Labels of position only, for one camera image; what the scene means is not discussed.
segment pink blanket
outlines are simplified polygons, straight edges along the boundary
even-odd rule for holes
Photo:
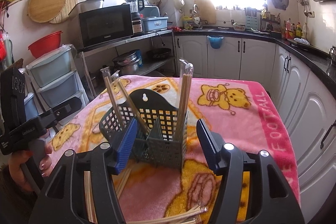
[[[140,88],[152,89],[175,105],[178,79],[130,75],[123,77],[122,82],[129,93]],[[98,123],[110,107],[108,94],[103,92],[58,133],[52,141],[53,166],[69,148],[83,152],[105,141]],[[221,177],[214,176],[206,165],[196,135],[200,118],[210,130],[242,150],[269,151],[299,201],[296,161],[288,133],[259,83],[193,79],[188,107],[187,152],[182,172],[129,161],[132,173],[119,200],[126,221],[176,215],[201,203],[209,208],[202,214],[203,223],[207,223]],[[244,174],[244,180],[248,183],[248,174]],[[119,183],[119,176],[114,177],[114,184]],[[245,216],[246,208],[242,206],[237,220],[242,221]]]

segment electric kettle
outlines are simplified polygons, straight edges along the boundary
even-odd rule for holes
[[[330,63],[336,65],[336,47],[332,46],[329,51]]]

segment red plastic basin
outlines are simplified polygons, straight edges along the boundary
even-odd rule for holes
[[[28,49],[31,51],[31,54],[35,58],[39,58],[42,55],[51,52],[59,47],[61,44],[61,33],[62,31],[54,32],[45,37],[40,38],[35,41],[33,44],[28,46]]]

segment wooden board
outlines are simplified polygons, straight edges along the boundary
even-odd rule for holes
[[[216,24],[216,10],[211,0],[194,0],[199,9],[199,17],[204,23],[207,20],[208,24]]]
[[[65,0],[29,0],[28,15],[34,22],[48,22],[61,12]]]
[[[61,12],[53,20],[50,20],[49,23],[56,24],[66,21],[69,17],[70,11],[77,3],[78,0],[65,0],[65,5],[63,6]]]

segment microwave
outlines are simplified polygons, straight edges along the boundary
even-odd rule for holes
[[[68,37],[78,50],[133,36],[129,4],[104,7],[79,13],[70,20]]]

